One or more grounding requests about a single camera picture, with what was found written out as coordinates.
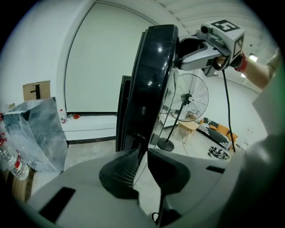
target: fan base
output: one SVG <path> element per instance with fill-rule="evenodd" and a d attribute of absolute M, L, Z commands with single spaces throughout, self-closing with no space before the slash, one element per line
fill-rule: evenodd
<path fill-rule="evenodd" d="M 168 140 L 168 142 L 166 142 L 167 138 L 159 138 L 158 142 L 157 142 L 157 146 L 165 151 L 171 152 L 174 150 L 174 144 L 172 143 L 172 141 Z"/>

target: cable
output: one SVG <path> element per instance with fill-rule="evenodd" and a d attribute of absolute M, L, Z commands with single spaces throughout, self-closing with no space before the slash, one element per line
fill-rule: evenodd
<path fill-rule="evenodd" d="M 181 134 L 181 138 L 182 138 L 182 145 L 183 145 L 183 147 L 184 147 L 184 143 L 183 143 L 183 136 L 182 136 L 182 133 L 181 133 L 181 130 L 180 130 L 180 126 L 179 126 L 179 125 L 178 125 L 178 128 L 179 128 L 179 131 L 180 131 L 180 134 Z"/>
<path fill-rule="evenodd" d="M 228 98 L 228 86 L 227 86 L 227 79 L 226 79 L 226 74 L 224 72 L 224 69 L 222 70 L 223 72 L 223 76 L 224 76 L 224 86 L 225 86 L 225 89 L 226 89 L 226 95 L 227 95 L 227 102 L 228 102 L 228 126 L 230 128 L 230 134 L 231 134 L 231 138 L 232 138 L 232 148 L 233 148 L 233 151 L 236 152 L 235 150 L 235 144 L 233 142 L 233 137 L 232 137 L 232 128 L 231 128 L 231 115 L 230 115 L 230 100 Z"/>
<path fill-rule="evenodd" d="M 146 165 L 144 166 L 144 168 L 143 168 L 141 174 L 139 175 L 139 177 L 137 178 L 137 180 L 136 180 L 135 183 L 133 184 L 133 186 L 137 183 L 137 181 L 139 180 L 139 178 L 140 178 L 141 175 L 143 174 L 144 169 L 147 167 L 147 163 L 146 163 Z"/>

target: black fan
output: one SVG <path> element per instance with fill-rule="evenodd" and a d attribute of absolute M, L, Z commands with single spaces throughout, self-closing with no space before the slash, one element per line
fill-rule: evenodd
<path fill-rule="evenodd" d="M 174 145 L 169 140 L 177 121 L 190 122 L 198 119 L 209 103 L 209 92 L 205 82 L 197 75 L 185 73 L 178 76 L 177 82 L 169 93 L 174 95 L 170 114 L 175 123 L 168 138 L 160 138 L 157 146 L 166 151 L 173 151 Z"/>

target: water bottle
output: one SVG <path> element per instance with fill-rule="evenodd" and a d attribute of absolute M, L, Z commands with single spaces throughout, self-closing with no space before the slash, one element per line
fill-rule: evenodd
<path fill-rule="evenodd" d="M 9 147 L 4 145 L 2 138 L 0 138 L 0 165 L 2 169 L 9 169 L 19 180 L 26 180 L 29 175 L 28 165 L 23 163 L 17 152 L 13 153 Z"/>

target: white ceiling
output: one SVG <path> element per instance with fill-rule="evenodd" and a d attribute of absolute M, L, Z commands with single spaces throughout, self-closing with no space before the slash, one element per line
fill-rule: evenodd
<path fill-rule="evenodd" d="M 156 24 L 175 24 L 179 34 L 193 34 L 207 21 L 225 18 L 245 30 L 243 51 L 253 53 L 258 62 L 265 64 L 276 50 L 276 43 L 263 23 L 239 0 L 102 0 L 129 8 Z M 232 68 L 226 69 L 227 79 L 261 90 L 241 77 Z"/>

